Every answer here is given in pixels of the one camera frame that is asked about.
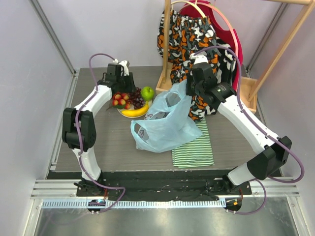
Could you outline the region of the red lychee bunch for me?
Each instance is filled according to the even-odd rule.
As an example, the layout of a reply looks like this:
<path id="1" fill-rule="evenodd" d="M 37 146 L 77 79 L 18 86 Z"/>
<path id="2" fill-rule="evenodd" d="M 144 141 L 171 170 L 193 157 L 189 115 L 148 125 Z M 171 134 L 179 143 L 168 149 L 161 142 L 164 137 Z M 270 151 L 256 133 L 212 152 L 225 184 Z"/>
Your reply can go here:
<path id="1" fill-rule="evenodd" d="M 131 104 L 129 101 L 130 97 L 128 93 L 116 93 L 112 97 L 112 101 L 109 104 L 107 109 L 116 108 L 116 109 L 125 109 L 129 110 L 131 108 Z"/>

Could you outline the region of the purple red grape bunch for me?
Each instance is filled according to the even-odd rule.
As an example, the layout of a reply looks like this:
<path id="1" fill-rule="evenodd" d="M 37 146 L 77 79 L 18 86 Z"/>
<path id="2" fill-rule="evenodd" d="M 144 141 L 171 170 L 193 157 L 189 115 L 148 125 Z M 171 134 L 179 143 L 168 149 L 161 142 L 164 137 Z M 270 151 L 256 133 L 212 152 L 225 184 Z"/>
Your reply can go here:
<path id="1" fill-rule="evenodd" d="M 129 103 L 133 106 L 133 108 L 140 109 L 145 105 L 145 101 L 141 96 L 141 89 L 136 87 L 135 92 L 131 92 L 128 94 L 129 96 Z"/>

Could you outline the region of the light blue plastic bag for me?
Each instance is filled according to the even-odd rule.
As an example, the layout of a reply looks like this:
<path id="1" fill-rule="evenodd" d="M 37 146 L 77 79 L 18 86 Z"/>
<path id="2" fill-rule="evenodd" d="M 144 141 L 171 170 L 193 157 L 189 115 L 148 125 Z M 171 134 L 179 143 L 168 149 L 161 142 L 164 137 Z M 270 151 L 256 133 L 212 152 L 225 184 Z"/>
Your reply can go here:
<path id="1" fill-rule="evenodd" d="M 187 82 L 182 81 L 158 94 L 143 120 L 130 125 L 136 148 L 155 153 L 173 150 L 202 135 L 189 117 L 191 96 L 186 94 Z"/>

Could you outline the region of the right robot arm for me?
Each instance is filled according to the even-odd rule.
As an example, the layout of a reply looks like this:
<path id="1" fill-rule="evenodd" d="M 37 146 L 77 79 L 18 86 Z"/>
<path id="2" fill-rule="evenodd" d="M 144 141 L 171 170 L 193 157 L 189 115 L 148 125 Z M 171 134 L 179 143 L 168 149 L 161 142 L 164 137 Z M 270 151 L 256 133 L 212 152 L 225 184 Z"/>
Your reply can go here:
<path id="1" fill-rule="evenodd" d="M 211 108 L 225 116 L 246 138 L 256 154 L 223 176 L 224 192 L 234 194 L 249 180 L 264 180 L 287 162 L 288 150 L 292 146 L 290 138 L 280 138 L 272 132 L 242 103 L 228 83 L 218 83 L 209 63 L 195 63 L 191 72 L 187 81 L 187 94 L 201 97 Z"/>

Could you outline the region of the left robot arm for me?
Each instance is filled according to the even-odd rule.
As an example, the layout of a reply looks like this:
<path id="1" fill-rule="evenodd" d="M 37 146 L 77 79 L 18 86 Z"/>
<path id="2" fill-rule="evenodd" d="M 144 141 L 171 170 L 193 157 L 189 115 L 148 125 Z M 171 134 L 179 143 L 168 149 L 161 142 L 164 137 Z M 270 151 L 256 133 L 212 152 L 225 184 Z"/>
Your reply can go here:
<path id="1" fill-rule="evenodd" d="M 92 92 L 74 108 L 63 111 L 62 140 L 76 155 L 81 169 L 81 180 L 75 184 L 80 196 L 100 196 L 105 192 L 102 170 L 94 151 L 96 142 L 95 116 L 117 92 L 130 93 L 136 87 L 129 62 L 110 63 Z"/>

